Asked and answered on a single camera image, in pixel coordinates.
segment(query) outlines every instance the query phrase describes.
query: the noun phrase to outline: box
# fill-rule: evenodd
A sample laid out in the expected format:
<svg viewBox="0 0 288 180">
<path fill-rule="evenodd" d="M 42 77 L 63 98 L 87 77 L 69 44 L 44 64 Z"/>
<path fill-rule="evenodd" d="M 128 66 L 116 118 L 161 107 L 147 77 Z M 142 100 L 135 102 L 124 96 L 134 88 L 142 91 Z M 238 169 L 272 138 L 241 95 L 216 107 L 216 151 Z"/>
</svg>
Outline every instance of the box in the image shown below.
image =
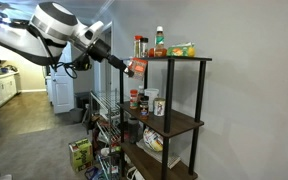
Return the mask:
<svg viewBox="0 0 288 180">
<path fill-rule="evenodd" d="M 92 144 L 87 138 L 71 142 L 68 146 L 70 161 L 74 171 L 78 172 L 92 166 Z"/>
</svg>

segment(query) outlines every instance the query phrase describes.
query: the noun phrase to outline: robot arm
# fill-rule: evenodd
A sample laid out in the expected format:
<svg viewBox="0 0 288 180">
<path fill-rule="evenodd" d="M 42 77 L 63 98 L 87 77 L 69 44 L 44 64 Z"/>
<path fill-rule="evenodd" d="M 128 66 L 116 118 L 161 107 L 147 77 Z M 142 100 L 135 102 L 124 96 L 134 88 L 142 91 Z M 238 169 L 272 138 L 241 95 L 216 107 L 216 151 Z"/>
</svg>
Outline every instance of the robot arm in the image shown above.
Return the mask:
<svg viewBox="0 0 288 180">
<path fill-rule="evenodd" d="M 35 64 L 51 65 L 56 70 L 62 50 L 70 42 L 82 52 L 72 63 L 75 70 L 89 69 L 90 56 L 98 62 L 107 59 L 115 68 L 133 76 L 123 61 L 109 53 L 110 46 L 98 38 L 103 26 L 98 21 L 87 27 L 60 4 L 45 2 L 37 5 L 24 28 L 13 28 L 0 21 L 0 45 Z"/>
</svg>

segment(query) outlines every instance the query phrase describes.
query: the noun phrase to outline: kitchen counter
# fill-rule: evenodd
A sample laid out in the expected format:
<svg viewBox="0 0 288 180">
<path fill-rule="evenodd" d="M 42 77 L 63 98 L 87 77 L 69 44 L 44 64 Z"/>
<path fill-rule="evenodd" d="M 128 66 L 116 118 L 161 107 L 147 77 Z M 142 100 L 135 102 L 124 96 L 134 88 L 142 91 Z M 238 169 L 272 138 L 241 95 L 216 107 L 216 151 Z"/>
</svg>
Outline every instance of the kitchen counter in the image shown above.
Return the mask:
<svg viewBox="0 0 288 180">
<path fill-rule="evenodd" d="M 7 76 L 15 75 L 15 74 L 18 74 L 18 73 L 19 72 L 8 72 L 8 73 L 5 73 L 5 74 L 1 74 L 0 75 L 0 79 L 4 78 L 4 77 L 7 77 Z"/>
</svg>

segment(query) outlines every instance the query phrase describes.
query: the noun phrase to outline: gray floor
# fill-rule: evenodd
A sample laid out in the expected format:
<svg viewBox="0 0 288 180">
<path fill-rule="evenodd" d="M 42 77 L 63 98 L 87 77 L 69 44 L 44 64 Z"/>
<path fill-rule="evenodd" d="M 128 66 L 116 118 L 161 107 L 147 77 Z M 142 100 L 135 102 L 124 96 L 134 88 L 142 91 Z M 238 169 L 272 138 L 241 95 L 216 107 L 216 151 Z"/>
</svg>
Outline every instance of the gray floor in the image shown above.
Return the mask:
<svg viewBox="0 0 288 180">
<path fill-rule="evenodd" d="M 53 113 L 46 92 L 21 93 L 0 108 L 0 137 L 70 124 L 69 113 Z"/>
</svg>

